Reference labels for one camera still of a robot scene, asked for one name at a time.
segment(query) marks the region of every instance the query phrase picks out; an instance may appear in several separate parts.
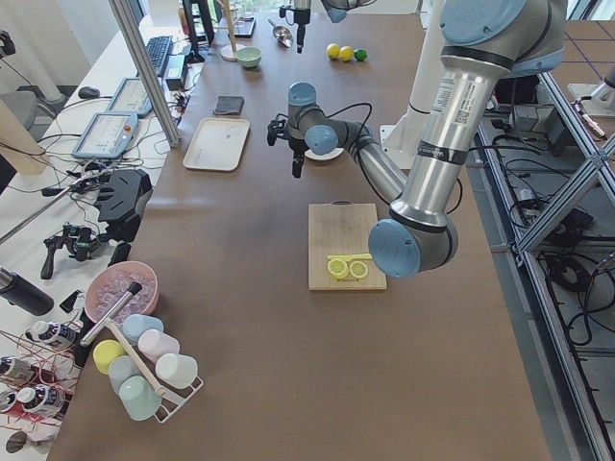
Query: green bowl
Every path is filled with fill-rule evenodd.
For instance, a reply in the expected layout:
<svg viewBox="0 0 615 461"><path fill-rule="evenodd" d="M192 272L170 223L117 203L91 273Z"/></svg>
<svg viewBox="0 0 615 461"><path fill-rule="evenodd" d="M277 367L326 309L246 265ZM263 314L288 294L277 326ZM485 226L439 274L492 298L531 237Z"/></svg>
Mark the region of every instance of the green bowl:
<svg viewBox="0 0 615 461"><path fill-rule="evenodd" d="M246 46L245 48L237 50L235 55L237 61L239 61L243 67L251 68L258 65L262 53L256 46Z"/></svg>

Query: white plate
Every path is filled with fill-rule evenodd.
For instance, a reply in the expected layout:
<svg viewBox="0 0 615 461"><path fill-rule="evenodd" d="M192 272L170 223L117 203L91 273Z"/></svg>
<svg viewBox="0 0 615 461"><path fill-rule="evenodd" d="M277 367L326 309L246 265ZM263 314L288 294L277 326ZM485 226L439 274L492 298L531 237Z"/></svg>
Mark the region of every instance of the white plate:
<svg viewBox="0 0 615 461"><path fill-rule="evenodd" d="M324 154L323 156L317 156L310 149L306 152L306 157L314 161L327 161L339 157L342 152L344 152L344 150L338 147L330 151L328 154Z"/></svg>
<svg viewBox="0 0 615 461"><path fill-rule="evenodd" d="M184 166L233 171L239 164L250 122L242 118L204 118L194 132Z"/></svg>

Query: green ball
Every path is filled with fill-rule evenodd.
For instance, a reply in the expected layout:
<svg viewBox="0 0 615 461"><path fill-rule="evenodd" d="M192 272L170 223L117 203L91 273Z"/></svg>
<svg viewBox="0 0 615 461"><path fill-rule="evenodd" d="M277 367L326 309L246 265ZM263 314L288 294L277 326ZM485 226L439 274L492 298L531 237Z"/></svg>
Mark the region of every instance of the green ball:
<svg viewBox="0 0 615 461"><path fill-rule="evenodd" d="M365 61L367 59L367 51L362 48L355 50L355 59L357 61Z"/></svg>

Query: tablet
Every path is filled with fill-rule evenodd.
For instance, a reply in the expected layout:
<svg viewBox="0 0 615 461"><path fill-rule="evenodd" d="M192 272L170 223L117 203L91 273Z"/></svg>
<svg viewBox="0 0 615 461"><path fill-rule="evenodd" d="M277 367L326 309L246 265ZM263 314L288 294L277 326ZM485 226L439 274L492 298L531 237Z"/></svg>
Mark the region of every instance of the tablet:
<svg viewBox="0 0 615 461"><path fill-rule="evenodd" d="M147 115L151 110L150 98L138 78L122 80L107 107L107 112L134 112L138 117Z"/></svg>
<svg viewBox="0 0 615 461"><path fill-rule="evenodd" d="M74 158L119 158L138 125L134 112L99 112L92 116L73 150Z"/></svg>

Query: pink bowl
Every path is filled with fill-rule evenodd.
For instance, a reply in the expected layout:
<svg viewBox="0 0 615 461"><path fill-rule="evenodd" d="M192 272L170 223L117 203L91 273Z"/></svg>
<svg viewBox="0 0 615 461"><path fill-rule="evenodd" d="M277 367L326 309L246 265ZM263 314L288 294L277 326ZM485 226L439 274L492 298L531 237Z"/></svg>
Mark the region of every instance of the pink bowl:
<svg viewBox="0 0 615 461"><path fill-rule="evenodd" d="M115 314L113 319L121 325L131 314L152 313L160 293L156 274L143 262L124 261L105 269L87 289L85 306L87 317L92 322L98 322L132 281L138 281L143 289Z"/></svg>

